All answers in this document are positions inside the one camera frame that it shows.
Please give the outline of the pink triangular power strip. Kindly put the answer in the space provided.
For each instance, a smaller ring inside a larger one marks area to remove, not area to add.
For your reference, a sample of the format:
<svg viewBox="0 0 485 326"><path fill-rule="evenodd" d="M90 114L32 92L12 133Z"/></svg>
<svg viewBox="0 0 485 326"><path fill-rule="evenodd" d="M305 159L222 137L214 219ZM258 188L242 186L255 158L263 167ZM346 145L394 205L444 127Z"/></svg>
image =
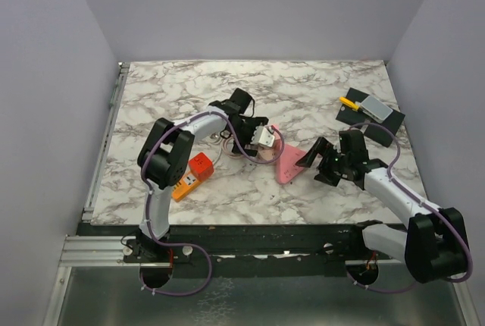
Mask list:
<svg viewBox="0 0 485 326"><path fill-rule="evenodd" d="M287 184L304 171L305 168L296 165L296 162L304 156L305 151L286 144L283 153L275 161L276 181L279 184Z"/></svg>

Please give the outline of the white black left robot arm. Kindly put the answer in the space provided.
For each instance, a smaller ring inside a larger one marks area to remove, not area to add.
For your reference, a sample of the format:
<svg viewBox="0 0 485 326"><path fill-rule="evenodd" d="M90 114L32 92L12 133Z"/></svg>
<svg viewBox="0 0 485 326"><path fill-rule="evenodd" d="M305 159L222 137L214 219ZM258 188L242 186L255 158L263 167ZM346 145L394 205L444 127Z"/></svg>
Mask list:
<svg viewBox="0 0 485 326"><path fill-rule="evenodd" d="M141 252L156 262L167 254L163 237L169 231L169 209L175 184L183 178L194 143L215 133L227 131L236 145L236 153L249 158L256 151L248 150L253 133L269 123L269 118L248 116L247 108L254 99L246 91L236 89L230 98L213 101L198 114L179 121L158 119L138 155L140 177L146 186L145 205L139 226L146 236Z"/></svg>

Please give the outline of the red cube socket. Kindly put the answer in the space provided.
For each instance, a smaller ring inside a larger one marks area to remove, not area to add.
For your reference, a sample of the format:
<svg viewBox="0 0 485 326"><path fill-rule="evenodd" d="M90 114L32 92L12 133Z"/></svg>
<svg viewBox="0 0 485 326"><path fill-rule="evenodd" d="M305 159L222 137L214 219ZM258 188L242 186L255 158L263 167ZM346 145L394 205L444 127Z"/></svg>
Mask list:
<svg viewBox="0 0 485 326"><path fill-rule="evenodd" d="M191 173L200 182L205 182L214 173L213 162L203 152L191 158L188 165Z"/></svg>

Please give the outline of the orange power strip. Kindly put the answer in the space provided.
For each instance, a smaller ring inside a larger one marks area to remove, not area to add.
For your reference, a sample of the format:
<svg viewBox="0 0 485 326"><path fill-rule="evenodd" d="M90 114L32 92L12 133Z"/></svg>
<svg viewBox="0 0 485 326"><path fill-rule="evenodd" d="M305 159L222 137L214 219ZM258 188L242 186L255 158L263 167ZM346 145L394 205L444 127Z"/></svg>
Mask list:
<svg viewBox="0 0 485 326"><path fill-rule="evenodd" d="M176 202L183 200L197 189L201 183L191 171L188 171L174 186L172 199Z"/></svg>

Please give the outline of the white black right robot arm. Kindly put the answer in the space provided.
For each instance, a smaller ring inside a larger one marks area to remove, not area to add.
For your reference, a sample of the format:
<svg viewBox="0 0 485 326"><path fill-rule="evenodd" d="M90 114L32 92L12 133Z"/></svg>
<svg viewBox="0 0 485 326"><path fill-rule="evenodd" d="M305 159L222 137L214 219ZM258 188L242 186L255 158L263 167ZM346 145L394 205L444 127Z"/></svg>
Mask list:
<svg viewBox="0 0 485 326"><path fill-rule="evenodd" d="M466 281L473 272L465 222L456 208L443 208L404 184L393 165L370 158L365 136L356 127L339 132L339 145L320 137L296 162L309 168L316 157L315 180L335 187L341 180L354 183L379 199L405 226L397 230L379 221L358 226L348 240L349 252L364 259L373 251L404 263L415 281Z"/></svg>

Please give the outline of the round pink power strip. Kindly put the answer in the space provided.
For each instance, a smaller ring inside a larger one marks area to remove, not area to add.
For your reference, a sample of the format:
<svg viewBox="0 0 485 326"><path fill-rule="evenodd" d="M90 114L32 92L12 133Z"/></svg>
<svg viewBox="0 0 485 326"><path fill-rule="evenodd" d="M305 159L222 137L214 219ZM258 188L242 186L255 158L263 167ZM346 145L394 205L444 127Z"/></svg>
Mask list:
<svg viewBox="0 0 485 326"><path fill-rule="evenodd" d="M276 139L270 148L259 146L256 155L257 162L260 164L275 165L283 153L283 141Z"/></svg>

